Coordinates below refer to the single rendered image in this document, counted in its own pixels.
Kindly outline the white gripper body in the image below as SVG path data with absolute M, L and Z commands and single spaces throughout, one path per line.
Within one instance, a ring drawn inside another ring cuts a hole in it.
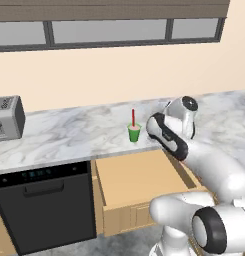
M 188 139 L 193 139 L 195 136 L 195 123 L 191 121 L 183 121 L 181 135 Z

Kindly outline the dark framed window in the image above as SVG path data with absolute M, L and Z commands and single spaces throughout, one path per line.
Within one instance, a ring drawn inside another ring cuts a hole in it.
M 0 22 L 0 52 L 213 43 L 223 18 Z

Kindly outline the tan wooden drawer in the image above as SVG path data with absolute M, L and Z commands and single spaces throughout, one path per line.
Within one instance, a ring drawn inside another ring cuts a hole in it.
M 206 189 L 182 163 L 161 150 L 93 160 L 96 231 L 112 236 L 153 226 L 150 201 Z

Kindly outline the brown window blind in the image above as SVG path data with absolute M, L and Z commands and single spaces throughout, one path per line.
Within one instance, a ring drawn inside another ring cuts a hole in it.
M 230 0 L 0 0 L 0 22 L 225 18 Z

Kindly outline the black dishwasher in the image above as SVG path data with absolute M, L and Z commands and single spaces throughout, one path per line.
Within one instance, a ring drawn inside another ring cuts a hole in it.
M 64 181 L 64 189 L 25 197 L 24 187 Z M 91 164 L 88 161 L 0 174 L 0 213 L 17 254 L 97 237 Z

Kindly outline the green smoothie cup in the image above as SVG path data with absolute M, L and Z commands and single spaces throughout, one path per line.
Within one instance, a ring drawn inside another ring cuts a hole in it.
M 141 126 L 139 124 L 135 124 L 135 125 L 129 124 L 127 128 L 129 133 L 129 140 L 131 142 L 137 142 L 139 139 Z

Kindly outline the silver toaster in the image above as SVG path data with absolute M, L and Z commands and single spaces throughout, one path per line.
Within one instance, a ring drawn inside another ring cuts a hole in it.
M 20 139 L 23 135 L 25 120 L 19 95 L 0 97 L 0 141 Z

